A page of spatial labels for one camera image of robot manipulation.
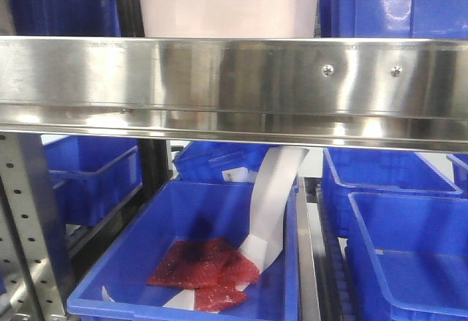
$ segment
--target white plastic bucket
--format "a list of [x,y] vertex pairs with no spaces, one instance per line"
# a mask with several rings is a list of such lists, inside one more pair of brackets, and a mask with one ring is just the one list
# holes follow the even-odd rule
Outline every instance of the white plastic bucket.
[[310,38],[317,0],[140,0],[147,37]]

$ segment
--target perforated metal upright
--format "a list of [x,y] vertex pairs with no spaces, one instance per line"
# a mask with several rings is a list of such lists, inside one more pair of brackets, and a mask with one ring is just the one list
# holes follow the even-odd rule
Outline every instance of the perforated metal upright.
[[10,310],[4,305],[3,318],[42,320],[31,275],[27,268],[16,226],[12,220],[3,185],[0,182],[0,278],[10,299]]
[[75,281],[39,135],[0,134],[0,178],[29,270],[25,280],[44,320],[66,320],[65,299]]

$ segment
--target screw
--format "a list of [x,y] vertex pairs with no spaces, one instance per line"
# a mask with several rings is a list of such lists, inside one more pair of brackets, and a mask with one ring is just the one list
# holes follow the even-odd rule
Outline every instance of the screw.
[[323,68],[322,68],[322,72],[325,76],[330,76],[331,74],[333,74],[333,67],[329,64],[326,64]]
[[396,65],[395,67],[392,68],[392,76],[397,78],[401,72],[403,71],[403,68],[400,67],[399,65]]

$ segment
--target raw meat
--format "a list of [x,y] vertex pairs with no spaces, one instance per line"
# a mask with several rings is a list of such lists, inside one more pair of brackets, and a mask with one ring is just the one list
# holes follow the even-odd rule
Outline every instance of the raw meat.
[[260,270],[249,259],[235,250],[231,258],[226,262],[219,277],[218,284],[225,286],[229,284],[248,284],[258,282]]
[[148,284],[188,290],[214,286],[234,251],[222,238],[207,242],[175,242]]
[[212,286],[195,290],[195,310],[222,311],[243,303],[247,294],[235,288],[235,284],[228,286]]
[[222,311],[243,303],[237,284],[258,282],[255,264],[223,238],[175,242],[148,280],[150,285],[195,289],[195,309]]

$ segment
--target stainless steel shelf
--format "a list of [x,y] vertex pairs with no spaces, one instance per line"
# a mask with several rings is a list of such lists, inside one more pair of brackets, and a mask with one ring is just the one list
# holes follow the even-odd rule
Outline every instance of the stainless steel shelf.
[[468,151],[468,41],[0,37],[0,130]]

